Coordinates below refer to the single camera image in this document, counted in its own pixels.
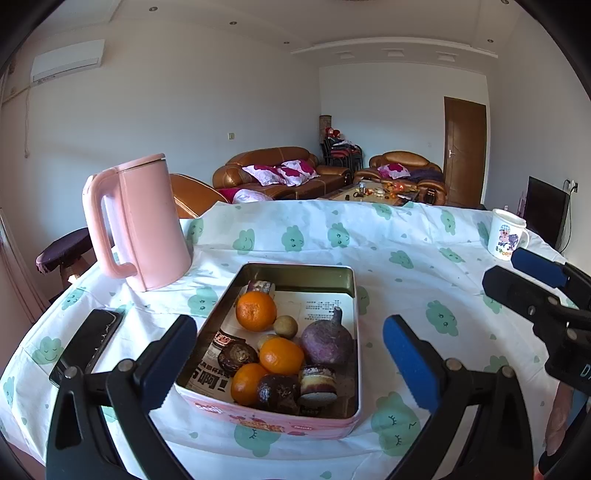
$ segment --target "tangerine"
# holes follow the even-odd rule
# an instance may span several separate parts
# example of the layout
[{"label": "tangerine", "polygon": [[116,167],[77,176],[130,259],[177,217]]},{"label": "tangerine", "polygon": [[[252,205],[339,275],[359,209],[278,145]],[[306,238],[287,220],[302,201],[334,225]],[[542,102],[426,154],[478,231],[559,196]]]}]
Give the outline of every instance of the tangerine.
[{"label": "tangerine", "polygon": [[277,337],[263,344],[259,360],[271,373],[295,375],[304,362],[304,351],[291,340]]},{"label": "tangerine", "polygon": [[230,395],[232,395],[236,403],[243,407],[255,404],[258,400],[257,389],[259,380],[268,374],[269,372],[261,364],[246,364],[241,366],[232,378]]},{"label": "tangerine", "polygon": [[238,299],[236,319],[246,330],[263,332],[277,318],[277,306],[268,293],[249,291]]}]

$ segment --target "smartphone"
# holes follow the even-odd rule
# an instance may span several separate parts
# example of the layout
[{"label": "smartphone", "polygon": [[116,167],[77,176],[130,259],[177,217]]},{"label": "smartphone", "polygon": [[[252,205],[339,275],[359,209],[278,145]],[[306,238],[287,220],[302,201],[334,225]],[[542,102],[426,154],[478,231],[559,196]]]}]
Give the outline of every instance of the smartphone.
[{"label": "smartphone", "polygon": [[73,365],[91,373],[122,319],[119,312],[92,310],[51,371],[51,383],[59,388],[65,371]]}]

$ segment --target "white tablecloth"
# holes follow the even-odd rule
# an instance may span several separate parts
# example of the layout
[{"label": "white tablecloth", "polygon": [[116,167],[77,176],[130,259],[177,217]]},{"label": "white tablecloth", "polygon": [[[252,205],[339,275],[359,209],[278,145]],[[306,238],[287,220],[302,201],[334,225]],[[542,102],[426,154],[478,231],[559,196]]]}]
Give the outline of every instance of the white tablecloth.
[{"label": "white tablecloth", "polygon": [[[488,268],[495,264],[511,268],[486,250],[491,215],[418,203],[404,207],[328,200],[217,204],[201,219],[181,221],[194,255],[191,269],[178,282],[136,293],[94,265],[49,308],[2,376],[0,428],[13,444],[44,461],[57,394],[48,375],[92,309],[125,312],[95,369],[106,371],[122,358],[137,358],[179,314],[192,315],[201,326],[246,262],[343,264],[355,270],[360,328],[368,339],[359,345],[362,422],[342,440],[254,431],[200,415],[172,389],[151,417],[189,472],[207,480],[226,480],[238,471],[243,480],[385,478],[418,432],[412,430],[397,446],[398,440],[392,439],[402,432],[400,425],[390,424],[390,417],[398,413],[418,419],[422,426],[428,419],[382,341],[383,321],[394,313],[401,314],[443,358],[459,358],[470,369],[496,371],[506,363],[516,369],[537,458],[543,451],[556,382],[543,370],[547,353],[531,324],[483,295],[482,276]],[[531,236],[530,250],[564,261],[539,236]],[[107,408],[105,413],[124,462],[143,477],[113,411]],[[464,438],[469,427],[466,419],[461,427]],[[461,435],[456,440],[452,450],[457,455]],[[449,455],[440,473],[448,472],[454,461]]]}]

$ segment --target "pink pitcher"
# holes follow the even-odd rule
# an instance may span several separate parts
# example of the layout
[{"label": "pink pitcher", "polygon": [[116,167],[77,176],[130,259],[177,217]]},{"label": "pink pitcher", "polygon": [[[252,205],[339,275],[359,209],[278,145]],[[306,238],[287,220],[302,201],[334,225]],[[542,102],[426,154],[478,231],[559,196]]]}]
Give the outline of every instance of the pink pitcher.
[{"label": "pink pitcher", "polygon": [[[103,198],[120,264],[111,252],[100,206]],[[147,291],[177,281],[191,266],[164,154],[89,177],[82,203],[96,258],[106,275],[126,278],[134,290]]]}]

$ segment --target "white mug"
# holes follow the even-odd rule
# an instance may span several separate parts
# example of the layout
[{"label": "white mug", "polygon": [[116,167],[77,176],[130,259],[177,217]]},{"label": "white mug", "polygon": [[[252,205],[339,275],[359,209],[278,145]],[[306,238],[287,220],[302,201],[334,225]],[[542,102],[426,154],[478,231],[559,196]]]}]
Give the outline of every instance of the white mug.
[{"label": "white mug", "polygon": [[495,208],[492,211],[488,251],[500,260],[510,260],[518,247],[527,248],[530,244],[530,235],[525,226],[523,218]]}]

